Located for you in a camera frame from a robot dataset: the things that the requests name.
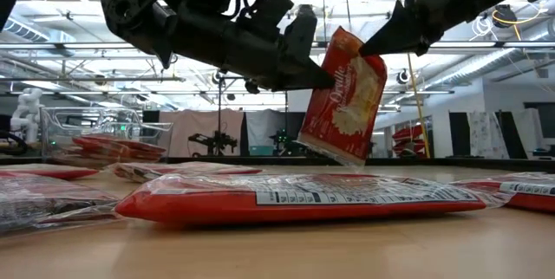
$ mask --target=clear plastic bin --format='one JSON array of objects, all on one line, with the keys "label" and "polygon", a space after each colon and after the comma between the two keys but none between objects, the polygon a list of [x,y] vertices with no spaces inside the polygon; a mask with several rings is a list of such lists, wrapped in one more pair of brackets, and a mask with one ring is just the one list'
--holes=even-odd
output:
[{"label": "clear plastic bin", "polygon": [[173,123],[141,123],[126,108],[43,107],[45,162],[101,168],[117,162],[161,162]]}]

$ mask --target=clear plastic packaging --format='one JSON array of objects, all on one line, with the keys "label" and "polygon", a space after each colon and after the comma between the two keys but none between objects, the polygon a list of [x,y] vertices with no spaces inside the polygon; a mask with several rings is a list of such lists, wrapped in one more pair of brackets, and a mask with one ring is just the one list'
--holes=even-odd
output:
[{"label": "clear plastic packaging", "polygon": [[507,206],[555,213],[555,174],[522,172],[491,178],[467,179],[453,184],[471,189],[489,188],[515,193]]},{"label": "clear plastic packaging", "polygon": [[117,219],[118,198],[58,178],[0,172],[0,235]]},{"label": "clear plastic packaging", "polygon": [[167,157],[173,123],[141,124],[118,108],[42,108],[42,156],[64,165],[101,168]]},{"label": "clear plastic packaging", "polygon": [[48,164],[1,165],[0,172],[22,172],[51,178],[75,179],[94,175],[98,170],[86,167]]},{"label": "clear plastic packaging", "polygon": [[391,217],[499,207],[511,193],[370,175],[178,175],[143,184],[115,210],[168,224]]},{"label": "clear plastic packaging", "polygon": [[262,170],[242,165],[225,165],[210,162],[186,162],[180,164],[115,163],[107,168],[121,178],[146,183],[164,174],[256,174]]},{"label": "clear plastic packaging", "polygon": [[334,76],[330,89],[312,91],[298,141],[310,149],[352,166],[362,166],[387,80],[379,56],[361,57],[362,41],[337,29],[322,68]]}]

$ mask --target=red plastic package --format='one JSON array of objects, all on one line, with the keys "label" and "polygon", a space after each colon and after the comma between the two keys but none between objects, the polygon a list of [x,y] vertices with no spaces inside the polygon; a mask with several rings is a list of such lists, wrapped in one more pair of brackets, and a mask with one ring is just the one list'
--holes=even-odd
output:
[{"label": "red plastic package", "polygon": [[416,178],[167,174],[115,210],[167,224],[243,224],[471,211],[502,206],[511,196]]},{"label": "red plastic package", "polygon": [[555,213],[555,174],[523,172],[492,178],[476,178],[455,184],[487,186],[516,193],[507,206]]},{"label": "red plastic package", "polygon": [[27,165],[2,165],[0,172],[26,173],[51,178],[75,179],[85,176],[95,175],[98,171],[85,167],[75,167],[67,165],[48,165],[48,164],[27,164]]},{"label": "red plastic package", "polygon": [[315,89],[298,141],[347,165],[364,165],[387,80],[380,56],[361,57],[362,41],[342,28],[331,38],[322,68],[331,89]]},{"label": "red plastic package", "polygon": [[61,147],[54,160],[69,165],[100,168],[113,163],[157,162],[166,152],[160,146],[107,134],[72,138],[73,145]]},{"label": "red plastic package", "polygon": [[58,178],[0,172],[0,235],[113,220],[118,200]]},{"label": "red plastic package", "polygon": [[186,162],[180,164],[154,163],[116,163],[108,167],[109,171],[121,178],[146,183],[164,174],[257,174],[262,170],[242,165],[225,165],[210,162]]}]

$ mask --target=table surface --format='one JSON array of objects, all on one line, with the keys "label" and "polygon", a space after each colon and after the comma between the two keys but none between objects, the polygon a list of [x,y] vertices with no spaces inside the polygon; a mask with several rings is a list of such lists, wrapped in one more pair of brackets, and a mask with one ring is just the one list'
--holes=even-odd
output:
[{"label": "table surface", "polygon": [[[345,172],[340,167],[271,167]],[[372,167],[448,182],[506,173]],[[137,185],[106,174],[77,181],[118,196]],[[140,220],[0,239],[6,278],[525,278],[555,273],[555,216],[494,209],[349,223],[175,230]]]}]

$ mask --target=nutrition facts label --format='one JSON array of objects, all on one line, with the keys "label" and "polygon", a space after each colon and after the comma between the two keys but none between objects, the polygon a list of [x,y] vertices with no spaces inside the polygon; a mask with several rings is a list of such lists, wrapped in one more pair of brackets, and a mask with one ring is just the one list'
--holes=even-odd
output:
[{"label": "nutrition facts label", "polygon": [[399,204],[434,201],[477,201],[471,193],[447,185],[407,185],[380,183],[341,186],[336,183],[310,182],[284,189],[257,189],[259,205],[302,204]]},{"label": "nutrition facts label", "polygon": [[501,184],[499,190],[555,197],[555,184],[525,184],[519,182],[506,182]]}]

